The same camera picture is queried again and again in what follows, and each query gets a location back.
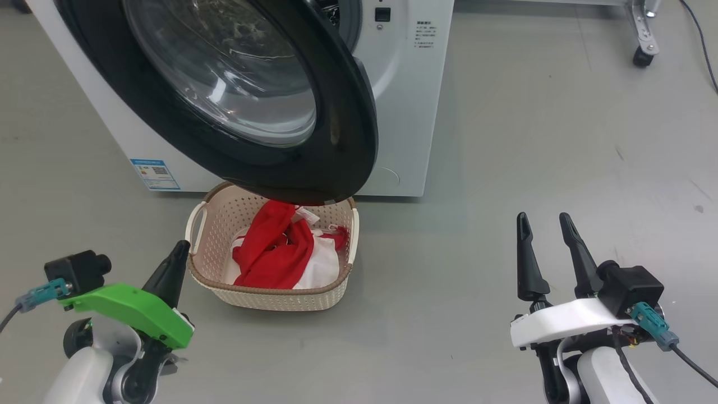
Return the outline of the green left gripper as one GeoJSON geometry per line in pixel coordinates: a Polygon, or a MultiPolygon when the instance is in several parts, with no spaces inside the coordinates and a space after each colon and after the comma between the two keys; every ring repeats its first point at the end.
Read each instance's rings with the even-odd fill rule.
{"type": "Polygon", "coordinates": [[[142,289],[114,283],[84,293],[69,291],[59,301],[65,310],[105,315],[170,350],[184,350],[195,331],[194,325],[177,309],[190,246],[189,241],[177,241],[142,289]]]}

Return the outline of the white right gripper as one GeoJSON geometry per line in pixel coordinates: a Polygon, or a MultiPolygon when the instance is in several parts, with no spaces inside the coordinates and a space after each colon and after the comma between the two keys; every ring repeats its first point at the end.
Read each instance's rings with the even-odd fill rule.
{"type": "MultiPolygon", "coordinates": [[[[569,214],[559,214],[563,240],[571,253],[576,287],[575,299],[563,304],[539,309],[521,315],[510,323],[510,340],[513,347],[529,347],[533,343],[551,342],[597,332],[614,325],[637,325],[631,318],[619,319],[597,297],[603,281],[597,274],[596,263],[582,240],[569,214]]],[[[521,301],[545,301],[550,292],[543,279],[533,250],[533,233],[528,215],[517,215],[517,297],[521,301]]]]}

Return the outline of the metal cart leg with caster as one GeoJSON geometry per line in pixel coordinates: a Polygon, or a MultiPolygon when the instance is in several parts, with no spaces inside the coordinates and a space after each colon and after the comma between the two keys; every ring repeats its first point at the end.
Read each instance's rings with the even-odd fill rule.
{"type": "Polygon", "coordinates": [[[662,0],[626,0],[630,22],[638,39],[632,60],[636,67],[650,66],[654,56],[659,54],[660,48],[649,26],[649,19],[656,16],[661,2],[662,0]]]}

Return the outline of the white front-load washing machine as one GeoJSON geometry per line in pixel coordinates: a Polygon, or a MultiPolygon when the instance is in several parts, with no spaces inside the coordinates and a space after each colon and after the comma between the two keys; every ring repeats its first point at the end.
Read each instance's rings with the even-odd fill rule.
{"type": "MultiPolygon", "coordinates": [[[[36,17],[28,0],[15,1],[25,3],[36,17]]],[[[369,179],[354,195],[420,197],[438,114],[454,0],[315,2],[333,26],[347,29],[344,42],[361,62],[374,95],[379,149],[369,179]]]]}

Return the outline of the red and white garment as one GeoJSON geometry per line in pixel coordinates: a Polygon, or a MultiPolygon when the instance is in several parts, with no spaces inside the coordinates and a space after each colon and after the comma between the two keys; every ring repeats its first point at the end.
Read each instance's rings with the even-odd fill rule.
{"type": "Polygon", "coordinates": [[[305,290],[339,277],[339,251],[346,227],[316,228],[318,215],[298,205],[270,200],[231,243],[222,282],[230,286],[305,290]]]}

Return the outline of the blue energy label sticker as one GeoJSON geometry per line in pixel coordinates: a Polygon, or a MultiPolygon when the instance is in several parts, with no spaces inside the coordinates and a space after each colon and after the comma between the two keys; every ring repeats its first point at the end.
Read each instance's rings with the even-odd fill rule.
{"type": "Polygon", "coordinates": [[[151,191],[180,191],[181,187],[161,159],[130,159],[142,181],[151,191]]]}

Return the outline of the cream perforated laundry basket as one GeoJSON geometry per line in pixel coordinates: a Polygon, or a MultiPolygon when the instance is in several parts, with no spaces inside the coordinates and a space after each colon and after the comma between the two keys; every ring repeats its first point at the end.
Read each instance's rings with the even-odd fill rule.
{"type": "Polygon", "coordinates": [[[193,279],[226,304],[244,309],[311,312],[331,309],[343,298],[356,259],[360,217],[354,199],[333,205],[310,206],[320,217],[318,226],[338,225],[348,230],[348,245],[339,250],[338,279],[325,287],[277,290],[234,286],[225,281],[231,261],[231,243],[249,228],[266,199],[224,182],[212,189],[190,214],[185,238],[191,244],[187,269],[193,279]]]}

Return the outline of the black round glass washer door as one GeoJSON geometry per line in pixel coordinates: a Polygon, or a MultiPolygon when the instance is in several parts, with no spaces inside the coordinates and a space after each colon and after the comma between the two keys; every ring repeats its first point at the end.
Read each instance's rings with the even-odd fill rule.
{"type": "Polygon", "coordinates": [[[128,159],[296,205],[374,169],[370,80],[315,0],[28,0],[128,159]]]}

